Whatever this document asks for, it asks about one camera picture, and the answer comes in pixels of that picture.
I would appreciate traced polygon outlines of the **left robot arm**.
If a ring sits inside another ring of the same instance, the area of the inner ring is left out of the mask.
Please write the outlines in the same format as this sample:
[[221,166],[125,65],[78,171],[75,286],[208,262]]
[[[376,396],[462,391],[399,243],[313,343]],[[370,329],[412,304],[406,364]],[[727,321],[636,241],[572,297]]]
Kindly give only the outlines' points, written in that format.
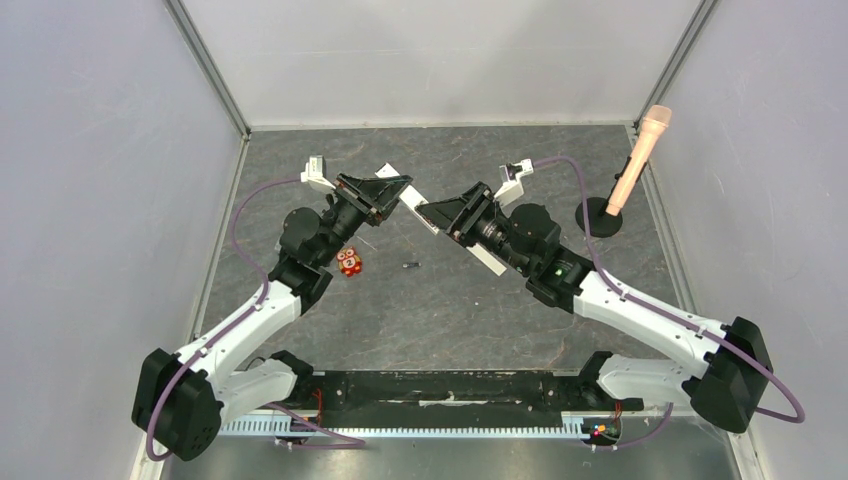
[[146,434],[150,460],[192,460],[222,426],[253,410],[278,401],[296,409],[311,401],[309,370],[296,369],[286,354],[273,354],[253,369],[238,367],[319,301],[338,253],[361,226],[387,220],[411,183],[408,175],[338,175],[325,195],[325,210],[300,207],[286,215],[277,263],[270,271],[255,268],[260,286],[244,304],[177,351],[157,348],[146,356],[131,419]]

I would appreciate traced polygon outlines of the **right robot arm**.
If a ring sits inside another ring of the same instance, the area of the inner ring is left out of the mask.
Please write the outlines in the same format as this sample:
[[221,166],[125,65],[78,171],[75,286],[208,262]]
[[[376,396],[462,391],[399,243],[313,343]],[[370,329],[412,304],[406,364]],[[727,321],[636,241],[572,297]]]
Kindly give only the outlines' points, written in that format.
[[461,246],[480,247],[506,262],[542,304],[599,321],[663,354],[661,360],[608,356],[600,370],[577,382],[585,405],[686,402],[718,428],[748,429],[773,371],[752,321],[700,317],[630,288],[562,245],[561,227],[545,206],[525,203],[505,214],[483,183],[415,210]]

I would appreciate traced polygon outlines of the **white remote control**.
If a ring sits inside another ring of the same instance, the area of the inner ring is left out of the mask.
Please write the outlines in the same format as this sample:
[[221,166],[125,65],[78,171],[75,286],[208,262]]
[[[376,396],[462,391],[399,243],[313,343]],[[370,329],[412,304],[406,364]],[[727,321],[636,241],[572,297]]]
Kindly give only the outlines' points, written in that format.
[[[385,163],[380,169],[375,172],[378,178],[389,178],[399,176],[400,173],[389,163]],[[409,184],[399,196],[400,201],[412,213],[412,215],[424,225],[433,235],[439,233],[439,228],[425,219],[416,208],[419,205],[426,204],[426,198],[415,188]]]

